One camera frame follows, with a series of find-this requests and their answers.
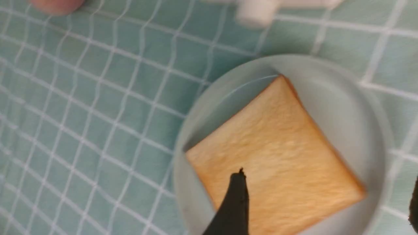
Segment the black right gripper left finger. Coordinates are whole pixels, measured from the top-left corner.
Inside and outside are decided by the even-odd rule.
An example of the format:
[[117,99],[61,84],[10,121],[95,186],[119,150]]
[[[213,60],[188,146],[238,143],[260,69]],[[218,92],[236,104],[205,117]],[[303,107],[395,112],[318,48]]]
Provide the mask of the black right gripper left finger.
[[249,234],[249,192],[243,168],[231,175],[226,195],[203,234]]

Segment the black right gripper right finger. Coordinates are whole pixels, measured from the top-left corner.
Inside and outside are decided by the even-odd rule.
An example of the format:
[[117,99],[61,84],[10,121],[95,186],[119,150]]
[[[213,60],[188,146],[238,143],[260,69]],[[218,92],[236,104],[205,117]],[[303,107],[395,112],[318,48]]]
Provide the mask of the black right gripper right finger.
[[414,231],[418,231],[418,177],[414,184],[409,205],[409,223]]

